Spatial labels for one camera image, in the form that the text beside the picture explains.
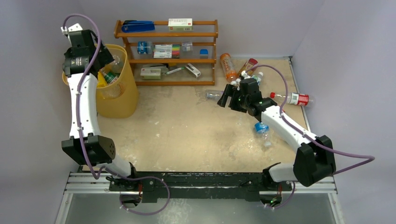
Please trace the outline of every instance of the orange bottle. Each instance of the orange bottle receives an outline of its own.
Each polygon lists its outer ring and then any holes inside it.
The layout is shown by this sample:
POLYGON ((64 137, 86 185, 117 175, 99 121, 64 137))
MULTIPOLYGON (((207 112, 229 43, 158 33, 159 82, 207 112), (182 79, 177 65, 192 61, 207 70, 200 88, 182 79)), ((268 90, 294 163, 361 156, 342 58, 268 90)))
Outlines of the orange bottle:
POLYGON ((235 81, 238 76, 236 74, 233 63, 231 62, 231 56, 227 53, 220 56, 221 66, 223 67, 224 74, 228 82, 235 81))

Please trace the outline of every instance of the white cable clip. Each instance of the white cable clip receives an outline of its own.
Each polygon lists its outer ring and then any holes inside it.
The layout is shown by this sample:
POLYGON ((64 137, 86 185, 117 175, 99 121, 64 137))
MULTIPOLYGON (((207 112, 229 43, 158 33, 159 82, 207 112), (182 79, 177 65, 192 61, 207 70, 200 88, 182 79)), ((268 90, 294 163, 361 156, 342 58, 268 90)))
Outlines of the white cable clip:
POLYGON ((67 27, 61 27, 61 31, 62 31, 63 35, 68 35, 69 34, 69 31, 68 31, 67 27))
POLYGON ((241 75, 242 77, 246 77, 248 74, 246 73, 245 70, 243 70, 243 71, 240 73, 240 75, 241 75))

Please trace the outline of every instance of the beige floor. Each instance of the beige floor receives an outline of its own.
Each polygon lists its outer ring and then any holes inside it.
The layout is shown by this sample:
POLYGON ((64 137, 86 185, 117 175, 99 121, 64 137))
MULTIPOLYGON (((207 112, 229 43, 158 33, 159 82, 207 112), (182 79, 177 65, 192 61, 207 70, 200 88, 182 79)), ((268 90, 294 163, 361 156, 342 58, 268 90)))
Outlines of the beige floor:
MULTIPOLYGON (((245 59, 234 60, 240 68, 245 59)), ((278 68, 290 91, 296 91, 287 60, 259 60, 278 68)), ((264 73, 263 96, 284 92, 277 73, 264 73)), ((99 117, 102 135, 112 138, 117 154, 141 171, 261 172, 276 162, 293 162, 294 152, 273 134, 273 147, 264 149, 253 130, 257 122, 247 113, 232 111, 206 100, 205 90, 223 90, 226 80, 216 65, 215 86, 140 86, 136 112, 127 119, 99 117)), ((306 127, 300 107, 286 113, 306 127)))

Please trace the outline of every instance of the yellow item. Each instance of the yellow item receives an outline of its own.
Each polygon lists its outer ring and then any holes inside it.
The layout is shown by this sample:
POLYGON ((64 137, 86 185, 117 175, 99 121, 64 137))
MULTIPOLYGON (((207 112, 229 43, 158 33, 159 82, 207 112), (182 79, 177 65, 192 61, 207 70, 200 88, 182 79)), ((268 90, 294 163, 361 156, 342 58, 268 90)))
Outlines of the yellow item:
MULTIPOLYGON (((125 49, 114 44, 106 44, 106 46, 112 55, 120 57, 124 62, 124 67, 117 81, 108 86, 96 88, 96 110, 106 118, 127 118, 136 110, 139 92, 125 49)), ((62 80, 68 85, 64 73, 62 80)))
POLYGON ((106 87, 107 86, 107 82, 105 80, 105 78, 103 77, 102 72, 98 72, 98 85, 96 87, 106 87))

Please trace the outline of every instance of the blue stapler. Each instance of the blue stapler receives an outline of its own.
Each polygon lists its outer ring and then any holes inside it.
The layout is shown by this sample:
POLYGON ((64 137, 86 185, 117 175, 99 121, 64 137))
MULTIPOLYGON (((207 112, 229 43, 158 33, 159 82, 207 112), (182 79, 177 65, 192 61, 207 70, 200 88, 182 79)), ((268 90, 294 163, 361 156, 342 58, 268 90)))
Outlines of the blue stapler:
POLYGON ((155 30, 153 21, 137 21, 137 20, 125 20, 122 24, 121 30, 124 33, 132 32, 143 32, 155 30))

